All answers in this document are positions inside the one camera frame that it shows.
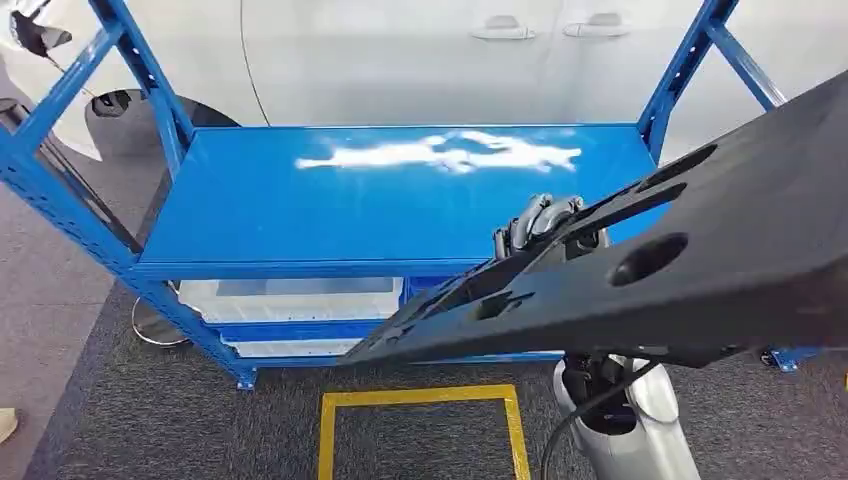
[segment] oval hole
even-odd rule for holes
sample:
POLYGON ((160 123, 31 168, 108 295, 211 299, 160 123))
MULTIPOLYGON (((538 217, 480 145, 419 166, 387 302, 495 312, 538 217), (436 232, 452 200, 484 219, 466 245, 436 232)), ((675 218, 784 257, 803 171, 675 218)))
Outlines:
POLYGON ((636 190, 636 193, 643 192, 651 187, 657 186, 668 179, 674 178, 681 173, 700 165, 701 162, 710 158, 710 156, 716 151, 716 148, 718 148, 718 145, 711 143, 695 150, 676 162, 666 165, 660 171, 651 175, 642 182, 636 190))
POLYGON ((685 233, 672 233, 642 245, 615 267, 610 284, 623 287, 657 273, 679 257, 688 244, 685 233))

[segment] blue shelving unit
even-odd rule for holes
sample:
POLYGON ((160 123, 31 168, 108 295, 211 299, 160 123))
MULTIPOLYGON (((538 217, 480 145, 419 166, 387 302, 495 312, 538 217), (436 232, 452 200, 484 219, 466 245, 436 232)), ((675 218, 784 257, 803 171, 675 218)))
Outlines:
MULTIPOLYGON (((408 298, 486 260, 492 231, 532 193, 579 194, 592 203, 654 169, 671 111, 713 44, 764 108, 784 101, 724 26, 736 1, 707 0, 635 122, 195 128, 123 1, 90 4, 102 30, 18 128, 0 129, 2 179, 246 389, 258 368, 332 365, 334 358, 242 358, 222 338, 347 338, 380 319, 212 325, 178 301, 172 281, 396 276, 406 279, 408 298), (96 208, 72 169, 51 165, 39 150, 111 48, 154 107, 173 177, 144 248, 96 208)), ((659 213, 615 226, 613 241, 643 231, 659 213)))

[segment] car body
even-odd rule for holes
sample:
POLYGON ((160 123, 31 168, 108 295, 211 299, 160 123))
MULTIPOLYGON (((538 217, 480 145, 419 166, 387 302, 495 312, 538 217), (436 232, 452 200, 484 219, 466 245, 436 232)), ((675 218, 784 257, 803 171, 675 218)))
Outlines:
MULTIPOLYGON (((242 126, 632 122, 700 3, 127 0, 177 94, 242 126)), ((21 46, 14 22, 0 28, 9 77, 38 102, 99 23, 84 0, 0 8, 71 34, 44 58, 21 46)), ((791 98, 848 68, 846 23, 844 2, 742 0, 729 28, 791 98)), ((137 91, 111 52, 55 136, 99 159, 87 109, 119 115, 127 97, 116 92, 137 91)), ((674 111, 664 158, 761 112, 710 52, 674 111)))

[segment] white shoe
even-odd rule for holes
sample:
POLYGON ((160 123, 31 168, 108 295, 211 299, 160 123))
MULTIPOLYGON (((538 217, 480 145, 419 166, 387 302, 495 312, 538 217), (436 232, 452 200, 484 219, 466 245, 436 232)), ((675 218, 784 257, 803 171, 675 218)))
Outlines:
POLYGON ((18 428, 18 416, 14 408, 0 408, 0 443, 3 443, 18 428))

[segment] dark carpet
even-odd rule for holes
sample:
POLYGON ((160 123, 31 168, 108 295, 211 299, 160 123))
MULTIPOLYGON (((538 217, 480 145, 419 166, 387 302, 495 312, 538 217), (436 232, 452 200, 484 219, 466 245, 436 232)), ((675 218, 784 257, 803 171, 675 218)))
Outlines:
MULTIPOLYGON (((113 288, 27 479, 314 479, 324 392, 503 383, 516 386, 535 477, 560 418, 551 364, 278 369, 239 392, 197 349, 138 341, 133 300, 113 288)), ((753 354, 671 368, 703 478, 848 478, 846 368, 844 352, 797 374, 753 354)), ((340 408, 335 478, 511 478, 506 433, 502 402, 340 408)), ((556 478, 592 478, 570 442, 555 460, 556 478)))

